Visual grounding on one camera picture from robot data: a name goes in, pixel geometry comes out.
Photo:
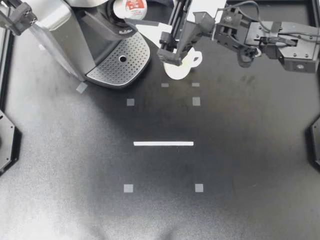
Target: drip tray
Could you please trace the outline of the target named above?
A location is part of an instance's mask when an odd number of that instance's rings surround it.
[[[110,55],[86,76],[91,82],[109,88],[124,88],[145,69],[150,49],[140,33],[122,40]]]

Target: cup handle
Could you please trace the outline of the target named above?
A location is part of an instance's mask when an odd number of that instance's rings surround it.
[[[193,54],[193,62],[191,64],[191,68],[198,67],[202,63],[202,60],[203,60],[202,52],[195,51],[194,54]]]

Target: red label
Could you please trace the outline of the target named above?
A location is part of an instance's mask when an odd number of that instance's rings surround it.
[[[131,11],[134,9],[144,9],[145,5],[142,0],[126,0],[125,7]]]

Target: screw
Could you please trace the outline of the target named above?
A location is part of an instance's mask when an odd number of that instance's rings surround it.
[[[231,16],[226,16],[226,17],[224,18],[224,21],[225,21],[225,22],[228,22],[228,23],[231,23],[231,22],[232,22],[232,17],[231,17]]]
[[[27,17],[29,14],[30,14],[30,11],[27,10],[27,11],[24,13],[24,16]]]
[[[36,18],[32,19],[32,21],[30,21],[30,25],[35,24],[35,22],[36,22],[36,21],[37,21],[37,19],[36,19]]]
[[[302,64],[299,64],[299,65],[296,66],[296,68],[302,70],[302,69],[305,68],[305,66],[303,66]]]

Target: cable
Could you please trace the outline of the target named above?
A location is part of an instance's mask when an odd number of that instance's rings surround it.
[[[320,38],[319,34],[307,33],[307,32],[302,32],[302,31],[280,31],[279,35],[304,35],[304,36]]]
[[[230,6],[227,6],[225,8],[218,8],[218,11],[225,11],[225,10],[229,10],[229,9],[234,9],[234,8],[237,8],[237,7],[240,7],[242,5],[248,5],[248,4],[251,4],[251,5],[254,5],[255,8],[256,8],[256,13],[257,13],[257,20],[258,22],[260,23],[261,27],[266,31],[266,32],[270,32],[271,30],[269,28],[267,28],[261,18],[260,18],[260,8],[259,8],[259,5],[258,3],[256,3],[255,1],[252,1],[252,0],[249,0],[249,1],[243,1],[243,2],[239,2],[237,4],[234,4],[234,5],[230,5]]]

